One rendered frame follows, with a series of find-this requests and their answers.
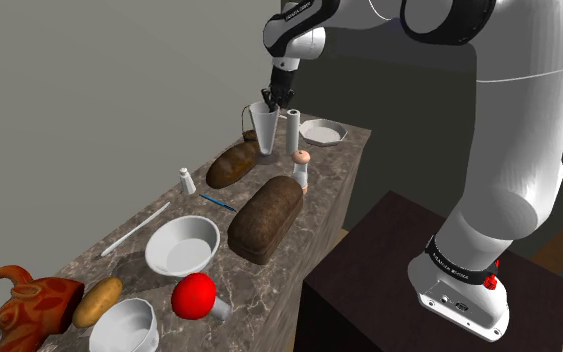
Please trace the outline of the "long white stick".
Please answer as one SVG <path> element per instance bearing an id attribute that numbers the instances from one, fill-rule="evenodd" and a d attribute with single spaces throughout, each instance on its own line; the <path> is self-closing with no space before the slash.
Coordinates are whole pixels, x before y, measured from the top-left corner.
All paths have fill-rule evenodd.
<path id="1" fill-rule="evenodd" d="M 136 227 L 134 227 L 128 233 L 123 235 L 121 238 L 119 238 L 114 243 L 112 243 L 109 247 L 107 247 L 105 250 L 103 250 L 100 253 L 100 257 L 105 257 L 105 256 L 109 255 L 115 248 L 117 248 L 121 243 L 123 243 L 126 239 L 128 239 L 136 231 L 138 231 L 139 229 L 144 227 L 146 224 L 148 224 L 153 219 L 155 219 L 158 215 L 160 215 L 164 210 L 166 210 L 169 207 L 170 204 L 171 204 L 171 202 L 166 202 L 161 208 L 156 210 L 152 215 L 150 215 L 148 218 L 146 218 L 144 221 L 142 221 L 140 224 L 138 224 Z"/>

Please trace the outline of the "brown potato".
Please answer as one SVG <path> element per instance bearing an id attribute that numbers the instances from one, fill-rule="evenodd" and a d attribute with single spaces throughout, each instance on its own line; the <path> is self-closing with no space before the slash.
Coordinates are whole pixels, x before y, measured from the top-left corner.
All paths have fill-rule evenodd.
<path id="1" fill-rule="evenodd" d="M 122 292 L 122 282 L 116 277 L 99 281 L 81 300 L 73 314 L 73 325 L 77 328 L 93 326 L 101 316 L 115 305 Z"/>

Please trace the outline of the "white cylinder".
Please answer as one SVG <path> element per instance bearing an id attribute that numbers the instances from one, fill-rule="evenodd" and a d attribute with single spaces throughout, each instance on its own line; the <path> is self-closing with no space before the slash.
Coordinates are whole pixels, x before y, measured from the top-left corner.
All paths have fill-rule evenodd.
<path id="1" fill-rule="evenodd" d="M 289 109 L 286 111 L 286 153 L 292 155 L 298 150 L 300 128 L 300 111 Z"/>

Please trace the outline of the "blue pen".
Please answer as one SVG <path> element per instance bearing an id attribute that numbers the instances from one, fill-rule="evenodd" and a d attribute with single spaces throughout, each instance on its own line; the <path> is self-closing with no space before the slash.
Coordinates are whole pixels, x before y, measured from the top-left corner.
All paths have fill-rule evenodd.
<path id="1" fill-rule="evenodd" d="M 225 204 L 225 203 L 223 203 L 223 202 L 221 202 L 221 201 L 218 201 L 218 200 L 216 200 L 216 199 L 213 199 L 213 198 L 211 198 L 211 197 L 209 197 L 209 196 L 206 196 L 206 195 L 204 195 L 204 194 L 199 194 L 199 196 L 202 197 L 202 198 L 205 199 L 205 200 L 208 200 L 208 201 L 210 201 L 210 202 L 212 202 L 212 203 L 218 205 L 218 206 L 221 206 L 221 207 L 223 207 L 223 208 L 225 208 L 225 209 L 228 209 L 228 210 L 230 210 L 230 211 L 232 211 L 232 212 L 236 212 L 236 210 L 235 210 L 233 207 L 231 207 L 231 206 L 229 206 L 229 205 L 227 205 L 227 204 Z"/>

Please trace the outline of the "rectangular dark bread loaf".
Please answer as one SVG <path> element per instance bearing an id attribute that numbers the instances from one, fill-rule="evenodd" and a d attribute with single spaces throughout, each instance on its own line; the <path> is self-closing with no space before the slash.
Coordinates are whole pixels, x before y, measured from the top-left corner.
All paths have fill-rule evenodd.
<path id="1" fill-rule="evenodd" d="M 232 220 L 229 248 L 254 264 L 267 264 L 302 206 L 303 191 L 293 178 L 271 178 Z"/>

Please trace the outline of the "grey conical measuring cup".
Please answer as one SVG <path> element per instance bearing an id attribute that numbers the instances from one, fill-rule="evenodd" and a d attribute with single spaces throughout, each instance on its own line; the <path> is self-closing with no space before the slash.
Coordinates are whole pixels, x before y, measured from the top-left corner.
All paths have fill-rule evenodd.
<path id="1" fill-rule="evenodd" d="M 248 106 L 252 124 L 257 135 L 260 156 L 259 164 L 271 164 L 278 155 L 273 151 L 279 109 L 270 110 L 265 102 L 256 102 Z"/>

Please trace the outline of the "white faceted bowl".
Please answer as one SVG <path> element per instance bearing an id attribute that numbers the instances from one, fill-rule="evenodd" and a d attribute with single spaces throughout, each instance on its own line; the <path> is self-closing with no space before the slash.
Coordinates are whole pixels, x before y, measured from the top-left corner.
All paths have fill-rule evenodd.
<path id="1" fill-rule="evenodd" d="M 140 298 L 125 299 L 104 313 L 89 338 L 90 352 L 155 352 L 159 345 L 152 305 Z"/>

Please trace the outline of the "oval brown bread loaf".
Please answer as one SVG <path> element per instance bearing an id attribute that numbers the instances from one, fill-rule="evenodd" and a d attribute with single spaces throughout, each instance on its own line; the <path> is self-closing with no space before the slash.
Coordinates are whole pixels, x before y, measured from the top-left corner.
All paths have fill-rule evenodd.
<path id="1" fill-rule="evenodd" d="M 243 178 L 256 164 L 259 145 L 256 141 L 237 144 L 223 152 L 210 166 L 207 184 L 214 189 L 227 187 Z"/>

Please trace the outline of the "white octagonal plate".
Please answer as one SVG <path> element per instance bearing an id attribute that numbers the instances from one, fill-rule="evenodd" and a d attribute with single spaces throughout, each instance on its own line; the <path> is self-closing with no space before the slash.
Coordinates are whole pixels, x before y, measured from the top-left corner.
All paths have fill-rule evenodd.
<path id="1" fill-rule="evenodd" d="M 340 123 L 327 119 L 306 120 L 299 132 L 306 143 L 320 147 L 337 145 L 348 133 Z"/>

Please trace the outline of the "red-capped mushroom figure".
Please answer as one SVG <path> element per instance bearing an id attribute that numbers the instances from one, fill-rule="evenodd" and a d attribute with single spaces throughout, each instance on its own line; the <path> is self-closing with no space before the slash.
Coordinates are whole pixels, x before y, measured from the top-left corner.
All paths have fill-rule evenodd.
<path id="1" fill-rule="evenodd" d="M 225 321 L 231 306 L 216 296 L 214 282 L 204 273 L 192 273 L 183 278 L 171 296 L 172 311 L 186 320 L 199 320 L 211 315 Z"/>

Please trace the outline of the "round white bowl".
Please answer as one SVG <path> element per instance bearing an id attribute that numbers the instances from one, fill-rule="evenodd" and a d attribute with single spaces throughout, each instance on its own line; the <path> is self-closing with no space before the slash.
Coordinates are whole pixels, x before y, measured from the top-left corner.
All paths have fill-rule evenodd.
<path id="1" fill-rule="evenodd" d="M 173 219 L 149 239 L 145 249 L 148 267 L 164 276 L 183 278 L 202 271 L 220 245 L 217 225 L 202 216 Z"/>

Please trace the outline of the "dark robot stand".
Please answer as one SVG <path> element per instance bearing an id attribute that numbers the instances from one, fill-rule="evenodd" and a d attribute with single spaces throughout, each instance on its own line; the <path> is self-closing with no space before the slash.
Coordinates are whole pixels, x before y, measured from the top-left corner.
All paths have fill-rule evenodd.
<path id="1" fill-rule="evenodd" d="M 505 251 L 510 321 L 496 342 L 423 308 L 408 263 L 443 217 L 388 192 L 303 281 L 294 352 L 562 352 L 563 278 Z"/>

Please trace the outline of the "small white salt shaker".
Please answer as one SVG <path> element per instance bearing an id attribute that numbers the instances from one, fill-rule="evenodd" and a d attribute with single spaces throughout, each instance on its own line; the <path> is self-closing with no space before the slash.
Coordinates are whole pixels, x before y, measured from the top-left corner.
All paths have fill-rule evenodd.
<path id="1" fill-rule="evenodd" d="M 187 168 L 183 167 L 179 170 L 180 184 L 184 194 L 194 194 L 196 186 Z"/>

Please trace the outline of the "pepper mill with pink top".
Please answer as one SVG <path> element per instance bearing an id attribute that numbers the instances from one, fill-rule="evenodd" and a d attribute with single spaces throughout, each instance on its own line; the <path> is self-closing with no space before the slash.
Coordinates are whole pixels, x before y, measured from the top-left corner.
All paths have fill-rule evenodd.
<path id="1" fill-rule="evenodd" d="M 308 163 L 310 162 L 310 154 L 305 150 L 297 150 L 292 154 L 294 168 L 292 178 L 300 185 L 302 192 L 308 190 Z"/>

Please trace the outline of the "orange patterned jug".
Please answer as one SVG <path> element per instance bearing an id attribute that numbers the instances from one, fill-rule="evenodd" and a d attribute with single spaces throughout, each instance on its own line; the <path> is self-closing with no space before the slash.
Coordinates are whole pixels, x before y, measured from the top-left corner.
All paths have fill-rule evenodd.
<path id="1" fill-rule="evenodd" d="M 0 307 L 0 352 L 37 352 L 48 336 L 66 332 L 85 288 L 70 279 L 34 279 L 17 265 L 0 267 L 0 279 L 13 283 Z"/>

